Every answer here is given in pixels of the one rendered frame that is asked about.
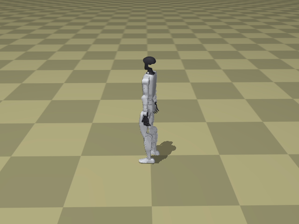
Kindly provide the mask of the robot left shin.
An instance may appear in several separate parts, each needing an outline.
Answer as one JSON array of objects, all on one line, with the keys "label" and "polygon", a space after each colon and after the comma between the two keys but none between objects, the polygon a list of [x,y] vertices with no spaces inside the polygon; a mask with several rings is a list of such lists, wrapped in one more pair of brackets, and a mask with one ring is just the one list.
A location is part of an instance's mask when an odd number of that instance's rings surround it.
[{"label": "robot left shin", "polygon": [[151,136],[146,136],[145,139],[143,139],[144,142],[144,148],[147,155],[147,160],[151,158],[151,150],[152,150],[152,140]]}]

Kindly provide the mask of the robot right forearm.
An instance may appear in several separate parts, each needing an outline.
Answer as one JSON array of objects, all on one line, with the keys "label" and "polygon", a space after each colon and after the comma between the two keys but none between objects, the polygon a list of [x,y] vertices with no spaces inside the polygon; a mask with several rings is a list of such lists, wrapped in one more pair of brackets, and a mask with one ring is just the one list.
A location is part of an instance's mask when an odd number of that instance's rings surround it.
[{"label": "robot right forearm", "polygon": [[153,101],[154,101],[154,102],[157,101],[156,92],[157,92],[157,91],[155,91],[155,95],[154,95],[154,97],[153,97]]}]

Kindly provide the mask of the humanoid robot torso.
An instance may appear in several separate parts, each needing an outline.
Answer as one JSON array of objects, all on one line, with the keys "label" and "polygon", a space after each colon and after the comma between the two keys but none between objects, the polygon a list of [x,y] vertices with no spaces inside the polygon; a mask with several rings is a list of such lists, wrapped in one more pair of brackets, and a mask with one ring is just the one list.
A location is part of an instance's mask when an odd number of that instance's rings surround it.
[{"label": "humanoid robot torso", "polygon": [[[149,77],[150,79],[150,84],[149,84],[149,98],[148,98],[148,108],[150,109],[150,112],[154,112],[155,110],[155,102],[153,102],[153,97],[155,95],[155,91],[156,91],[156,82],[157,82],[157,74],[155,73],[154,75],[150,75],[149,72],[147,72],[147,74],[145,73],[144,77]],[[143,89],[143,86],[142,86]],[[142,94],[144,94],[144,92],[142,92]]]}]

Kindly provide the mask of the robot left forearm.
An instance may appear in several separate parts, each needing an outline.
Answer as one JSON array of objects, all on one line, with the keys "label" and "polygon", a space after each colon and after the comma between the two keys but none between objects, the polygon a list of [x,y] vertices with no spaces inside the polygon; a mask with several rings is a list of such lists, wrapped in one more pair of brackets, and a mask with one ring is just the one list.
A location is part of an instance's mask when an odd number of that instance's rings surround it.
[{"label": "robot left forearm", "polygon": [[147,112],[148,112],[148,100],[146,96],[142,96],[142,104],[143,104],[143,115],[147,116]]}]

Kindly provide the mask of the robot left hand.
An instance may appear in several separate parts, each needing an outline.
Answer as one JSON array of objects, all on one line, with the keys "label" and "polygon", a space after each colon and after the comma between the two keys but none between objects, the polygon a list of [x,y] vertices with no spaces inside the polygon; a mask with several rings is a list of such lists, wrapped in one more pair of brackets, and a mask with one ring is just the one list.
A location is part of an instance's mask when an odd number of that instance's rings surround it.
[{"label": "robot left hand", "polygon": [[151,126],[151,125],[149,124],[148,116],[149,116],[148,112],[147,112],[147,116],[144,116],[144,115],[143,115],[142,122],[143,122],[143,124],[144,124],[145,126]]}]

